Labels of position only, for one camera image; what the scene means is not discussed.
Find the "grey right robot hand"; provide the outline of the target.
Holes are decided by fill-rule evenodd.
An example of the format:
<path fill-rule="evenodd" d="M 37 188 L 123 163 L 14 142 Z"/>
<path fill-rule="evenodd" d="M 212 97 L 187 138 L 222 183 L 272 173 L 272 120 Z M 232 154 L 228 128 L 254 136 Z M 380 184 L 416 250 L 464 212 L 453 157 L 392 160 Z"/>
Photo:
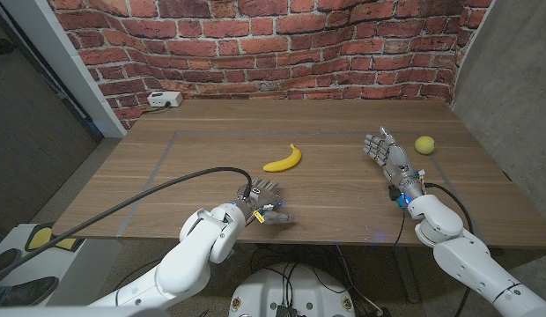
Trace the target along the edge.
<path fill-rule="evenodd" d="M 381 137 L 365 136 L 363 151 L 382 168 L 383 175 L 390 183 L 390 199 L 406 209 L 413 200 L 424 194 L 419 172 L 410 163 L 405 150 L 384 127 L 380 127 L 380 133 Z"/>

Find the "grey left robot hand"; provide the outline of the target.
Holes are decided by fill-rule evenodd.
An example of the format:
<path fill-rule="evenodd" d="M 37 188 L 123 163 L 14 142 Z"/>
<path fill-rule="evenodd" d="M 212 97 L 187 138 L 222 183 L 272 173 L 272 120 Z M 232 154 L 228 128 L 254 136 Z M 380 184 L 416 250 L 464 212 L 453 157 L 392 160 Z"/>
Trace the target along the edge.
<path fill-rule="evenodd" d="M 249 219 L 257 212 L 257 221 L 262 225 L 288 225 L 296 222 L 292 214 L 281 213 L 282 198 L 277 194 L 278 184 L 269 180 L 254 179 L 248 196 L 244 196 L 246 187 L 238 189 L 233 201 Z"/>

